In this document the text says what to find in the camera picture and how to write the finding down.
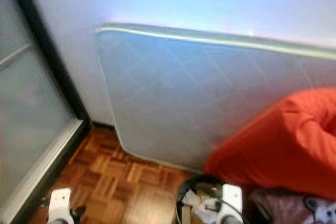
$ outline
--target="glass panel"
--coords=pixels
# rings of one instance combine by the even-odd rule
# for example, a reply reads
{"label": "glass panel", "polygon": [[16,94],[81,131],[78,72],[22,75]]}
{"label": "glass panel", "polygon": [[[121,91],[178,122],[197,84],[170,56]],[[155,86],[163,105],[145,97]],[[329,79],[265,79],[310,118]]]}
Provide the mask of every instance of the glass panel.
{"label": "glass panel", "polygon": [[74,120],[34,48],[0,71],[3,204],[34,162]]}
{"label": "glass panel", "polygon": [[0,0],[0,60],[30,42],[14,0]]}

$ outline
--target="wooden floor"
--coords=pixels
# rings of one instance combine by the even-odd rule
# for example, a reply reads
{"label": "wooden floor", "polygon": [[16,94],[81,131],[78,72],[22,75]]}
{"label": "wooden floor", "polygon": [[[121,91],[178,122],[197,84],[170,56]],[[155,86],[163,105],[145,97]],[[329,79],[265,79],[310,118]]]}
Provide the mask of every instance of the wooden floor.
{"label": "wooden floor", "polygon": [[[95,127],[71,157],[50,192],[73,189],[71,207],[87,207],[81,223],[172,223],[174,196],[192,174],[126,154],[114,131]],[[46,223],[39,208],[29,223]]]}

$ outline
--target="white mattress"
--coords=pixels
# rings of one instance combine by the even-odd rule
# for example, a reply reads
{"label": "white mattress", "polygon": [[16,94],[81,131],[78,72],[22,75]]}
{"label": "white mattress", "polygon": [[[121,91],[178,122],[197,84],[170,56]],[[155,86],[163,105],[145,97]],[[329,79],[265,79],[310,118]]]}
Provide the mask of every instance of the white mattress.
{"label": "white mattress", "polygon": [[106,24],[97,50],[126,152],[188,169],[284,95],[336,85],[336,52],[243,36]]}

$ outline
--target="white wall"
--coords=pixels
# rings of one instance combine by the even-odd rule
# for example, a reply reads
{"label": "white wall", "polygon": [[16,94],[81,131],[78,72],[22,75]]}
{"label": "white wall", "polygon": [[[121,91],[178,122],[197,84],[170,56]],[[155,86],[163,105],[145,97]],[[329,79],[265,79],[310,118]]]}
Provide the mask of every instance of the white wall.
{"label": "white wall", "polygon": [[133,22],[336,47],[336,0],[37,0],[93,120],[113,123],[95,30]]}

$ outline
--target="bean bag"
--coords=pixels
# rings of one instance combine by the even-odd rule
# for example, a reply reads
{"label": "bean bag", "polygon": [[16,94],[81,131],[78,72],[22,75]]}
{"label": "bean bag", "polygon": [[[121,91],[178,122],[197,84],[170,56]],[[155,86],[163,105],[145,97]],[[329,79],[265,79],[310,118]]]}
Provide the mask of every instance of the bean bag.
{"label": "bean bag", "polygon": [[226,139],[205,173],[336,199],[336,89],[289,95]]}

